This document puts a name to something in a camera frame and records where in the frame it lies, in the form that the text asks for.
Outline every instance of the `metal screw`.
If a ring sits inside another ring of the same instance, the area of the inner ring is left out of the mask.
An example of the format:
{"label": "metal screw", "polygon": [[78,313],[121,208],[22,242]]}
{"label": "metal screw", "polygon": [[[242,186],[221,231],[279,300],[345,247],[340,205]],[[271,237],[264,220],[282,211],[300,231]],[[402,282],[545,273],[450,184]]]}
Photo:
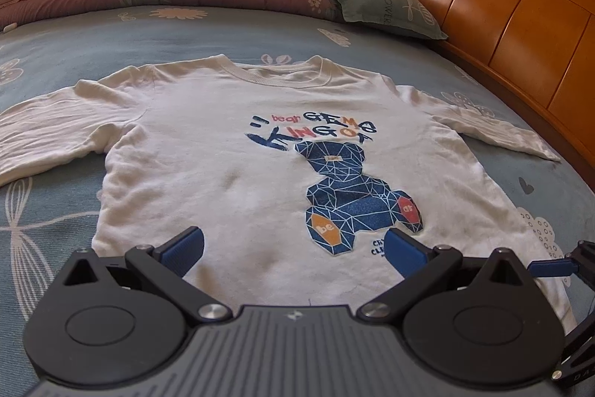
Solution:
{"label": "metal screw", "polygon": [[219,303],[211,303],[199,308],[198,315],[205,320],[219,321],[223,320],[229,314],[229,309]]}
{"label": "metal screw", "polygon": [[371,303],[366,303],[363,307],[360,308],[362,314],[368,318],[385,318],[389,316],[390,308],[389,305],[385,305],[380,301],[372,301]]}

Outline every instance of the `orange patch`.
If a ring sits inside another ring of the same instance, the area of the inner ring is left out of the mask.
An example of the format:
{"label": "orange patch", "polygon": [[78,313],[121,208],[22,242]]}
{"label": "orange patch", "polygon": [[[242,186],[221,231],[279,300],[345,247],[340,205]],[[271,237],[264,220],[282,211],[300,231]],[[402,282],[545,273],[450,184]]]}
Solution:
{"label": "orange patch", "polygon": [[330,219],[312,214],[312,227],[331,246],[341,244],[341,231]]}

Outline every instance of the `blue geometric bear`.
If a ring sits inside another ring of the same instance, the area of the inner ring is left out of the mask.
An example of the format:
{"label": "blue geometric bear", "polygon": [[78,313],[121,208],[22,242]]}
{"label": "blue geometric bear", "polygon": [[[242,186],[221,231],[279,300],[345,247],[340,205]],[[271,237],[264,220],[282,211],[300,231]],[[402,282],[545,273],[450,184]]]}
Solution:
{"label": "blue geometric bear", "polygon": [[411,197],[362,174],[365,156],[356,144],[305,141],[295,149],[326,177],[308,188],[312,206],[306,210],[306,225],[312,239],[329,253],[351,251],[357,231],[389,228],[397,221],[412,233],[423,229]]}

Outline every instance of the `pillowcase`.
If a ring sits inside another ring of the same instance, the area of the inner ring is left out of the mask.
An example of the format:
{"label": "pillowcase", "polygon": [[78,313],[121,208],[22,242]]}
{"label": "pillowcase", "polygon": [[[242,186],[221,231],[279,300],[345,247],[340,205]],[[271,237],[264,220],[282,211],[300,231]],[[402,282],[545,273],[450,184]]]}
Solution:
{"label": "pillowcase", "polygon": [[438,22],[418,0],[337,0],[346,22],[422,39],[446,39]]}

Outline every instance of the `wooden headboard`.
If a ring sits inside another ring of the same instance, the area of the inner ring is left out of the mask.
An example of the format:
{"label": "wooden headboard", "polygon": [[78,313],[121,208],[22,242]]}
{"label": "wooden headboard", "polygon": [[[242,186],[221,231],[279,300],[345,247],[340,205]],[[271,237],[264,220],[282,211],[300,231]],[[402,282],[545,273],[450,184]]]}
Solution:
{"label": "wooden headboard", "polygon": [[430,46],[517,111],[595,187],[595,0],[420,0]]}

